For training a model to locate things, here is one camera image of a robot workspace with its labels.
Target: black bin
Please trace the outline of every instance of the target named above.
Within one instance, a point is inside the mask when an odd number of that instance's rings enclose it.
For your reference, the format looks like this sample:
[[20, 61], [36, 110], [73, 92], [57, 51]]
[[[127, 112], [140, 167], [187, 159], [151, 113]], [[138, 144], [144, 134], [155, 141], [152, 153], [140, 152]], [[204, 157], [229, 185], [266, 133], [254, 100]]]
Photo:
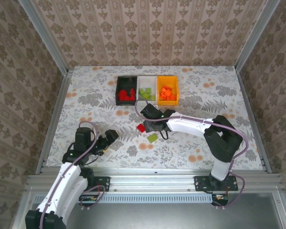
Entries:
[[130, 90], [134, 89], [134, 98], [137, 100], [137, 76], [118, 76], [116, 91], [115, 91], [115, 104], [117, 106], [134, 106], [135, 101], [119, 101], [120, 90], [125, 90], [127, 95], [130, 96]]

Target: orange bin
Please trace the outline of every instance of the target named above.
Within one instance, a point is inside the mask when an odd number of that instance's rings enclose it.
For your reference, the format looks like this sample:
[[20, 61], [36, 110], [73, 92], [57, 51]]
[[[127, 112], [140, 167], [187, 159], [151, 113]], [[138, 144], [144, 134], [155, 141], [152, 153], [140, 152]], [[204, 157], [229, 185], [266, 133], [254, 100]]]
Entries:
[[[160, 97], [160, 93], [163, 86], [172, 88], [172, 94], [176, 96], [176, 100], [163, 100]], [[179, 103], [179, 89], [178, 89], [178, 78], [177, 76], [158, 76], [158, 105], [172, 105], [177, 106]]]

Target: green block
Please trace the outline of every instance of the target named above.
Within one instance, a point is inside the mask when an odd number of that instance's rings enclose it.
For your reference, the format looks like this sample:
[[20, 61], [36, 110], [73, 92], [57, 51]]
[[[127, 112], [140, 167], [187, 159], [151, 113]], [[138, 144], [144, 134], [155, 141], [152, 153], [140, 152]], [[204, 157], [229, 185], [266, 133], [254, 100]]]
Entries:
[[142, 95], [142, 97], [145, 98], [145, 99], [149, 99], [149, 94], [145, 92], [145, 93]]
[[150, 94], [150, 93], [152, 92], [152, 90], [151, 90], [150, 87], [148, 87], [148, 88], [145, 89], [145, 92], [148, 93], [148, 94]]
[[158, 139], [158, 136], [157, 134], [153, 134], [153, 135], [150, 135], [149, 137], [147, 137], [147, 140], [150, 142], [150, 143], [153, 143], [155, 140]]
[[140, 88], [139, 92], [140, 92], [141, 95], [143, 95], [144, 94], [144, 89]]

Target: patterned wallpaper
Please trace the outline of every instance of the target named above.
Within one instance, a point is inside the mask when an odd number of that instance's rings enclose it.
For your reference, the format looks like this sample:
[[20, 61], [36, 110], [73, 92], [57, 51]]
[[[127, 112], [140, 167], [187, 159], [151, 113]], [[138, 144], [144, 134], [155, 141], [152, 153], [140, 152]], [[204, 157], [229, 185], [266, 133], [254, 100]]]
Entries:
[[241, 70], [273, 172], [286, 189], [286, 0], [274, 15]]
[[0, 0], [0, 229], [34, 174], [62, 76], [17, 0]]
[[266, 0], [32, 0], [76, 65], [234, 65]]

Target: floral tablecloth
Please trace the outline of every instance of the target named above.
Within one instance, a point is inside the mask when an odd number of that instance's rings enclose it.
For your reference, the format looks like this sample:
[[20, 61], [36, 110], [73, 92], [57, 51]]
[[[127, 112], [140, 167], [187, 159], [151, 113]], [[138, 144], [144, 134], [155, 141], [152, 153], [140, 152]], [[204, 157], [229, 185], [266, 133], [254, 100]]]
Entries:
[[248, 151], [239, 157], [234, 169], [262, 169], [245, 103], [232, 66], [104, 66], [76, 67], [64, 101], [48, 166], [59, 166], [69, 144], [74, 141], [78, 123], [93, 121], [103, 135], [108, 129], [120, 137], [92, 167], [192, 168], [211, 169], [213, 159], [204, 139], [185, 133], [170, 132], [169, 139], [150, 144], [136, 126], [142, 123], [133, 106], [116, 106], [118, 75], [177, 75], [179, 105], [184, 115], [215, 118], [226, 116], [249, 139]]

